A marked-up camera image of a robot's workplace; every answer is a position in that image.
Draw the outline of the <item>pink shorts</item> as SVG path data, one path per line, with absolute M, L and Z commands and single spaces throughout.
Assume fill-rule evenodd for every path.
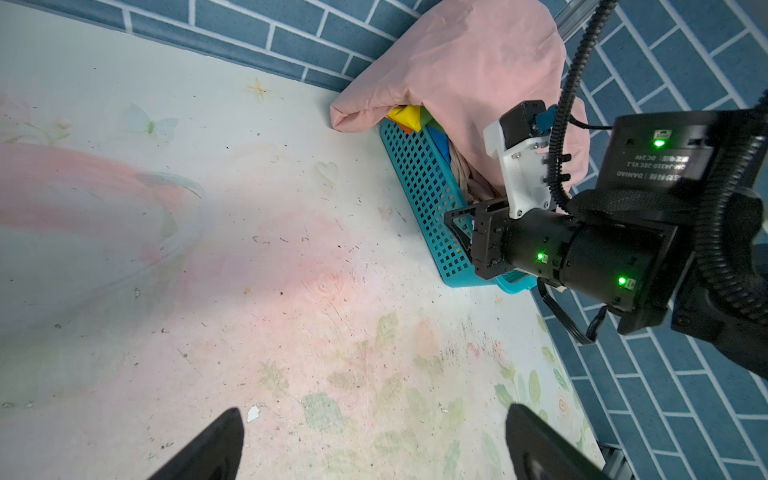
M 424 106 L 501 197 L 501 168 L 486 153 L 483 131 L 523 101 L 556 104 L 565 60 L 539 1 L 441 1 L 342 91 L 330 123 L 361 132 L 396 106 Z

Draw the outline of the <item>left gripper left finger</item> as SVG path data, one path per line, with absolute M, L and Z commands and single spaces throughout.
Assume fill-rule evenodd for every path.
M 244 425 L 229 408 L 157 470 L 150 480 L 235 480 L 242 458 Z

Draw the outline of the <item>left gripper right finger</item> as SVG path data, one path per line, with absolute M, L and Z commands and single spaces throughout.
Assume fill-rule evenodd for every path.
M 523 404 L 509 407 L 505 440 L 517 479 L 608 479 L 591 461 Z

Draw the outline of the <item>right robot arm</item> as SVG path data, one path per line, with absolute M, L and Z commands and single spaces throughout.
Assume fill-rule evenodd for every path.
M 565 190 L 566 130 L 587 60 L 615 9 L 597 4 L 555 106 L 525 101 L 490 124 L 502 198 L 449 211 L 476 274 L 533 276 L 578 343 L 608 314 L 628 335 L 669 321 L 732 362 L 767 373 L 766 222 L 753 189 L 767 155 L 767 103 L 618 117 L 595 186 Z

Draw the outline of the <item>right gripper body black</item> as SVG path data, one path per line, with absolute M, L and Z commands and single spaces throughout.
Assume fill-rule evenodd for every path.
M 532 208 L 521 216 L 511 217 L 509 201 L 499 198 L 447 211 L 443 223 L 458 241 L 478 277 L 493 281 L 515 274 L 538 280 L 539 275 L 515 267 L 508 259 L 512 224 L 534 211 L 542 211 L 542 208 Z

